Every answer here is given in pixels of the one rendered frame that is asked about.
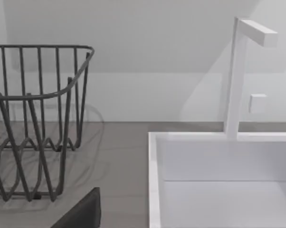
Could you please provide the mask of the white sink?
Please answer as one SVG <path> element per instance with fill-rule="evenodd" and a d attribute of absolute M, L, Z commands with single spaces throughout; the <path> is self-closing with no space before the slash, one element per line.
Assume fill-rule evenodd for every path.
<path fill-rule="evenodd" d="M 286 228 L 286 133 L 150 132 L 149 228 Z"/>

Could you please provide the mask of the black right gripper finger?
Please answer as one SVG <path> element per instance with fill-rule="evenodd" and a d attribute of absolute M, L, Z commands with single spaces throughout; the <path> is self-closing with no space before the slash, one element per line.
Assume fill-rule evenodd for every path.
<path fill-rule="evenodd" d="M 100 228 L 100 188 L 91 189 L 75 206 L 64 214 L 50 228 Z"/>

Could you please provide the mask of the tall white tap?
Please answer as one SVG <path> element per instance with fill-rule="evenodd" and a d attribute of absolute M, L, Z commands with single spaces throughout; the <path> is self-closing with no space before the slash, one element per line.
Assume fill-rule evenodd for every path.
<path fill-rule="evenodd" d="M 264 48 L 275 48 L 278 43 L 278 32 L 252 19 L 234 18 L 224 120 L 224 133 L 228 140 L 235 140 L 238 136 L 247 43 L 249 39 Z"/>

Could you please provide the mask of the white square tap knob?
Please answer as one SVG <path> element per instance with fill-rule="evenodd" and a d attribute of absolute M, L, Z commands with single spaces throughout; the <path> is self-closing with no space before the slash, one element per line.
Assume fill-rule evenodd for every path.
<path fill-rule="evenodd" d="M 251 94 L 249 101 L 249 113 L 258 114 L 264 112 L 266 103 L 266 94 Z"/>

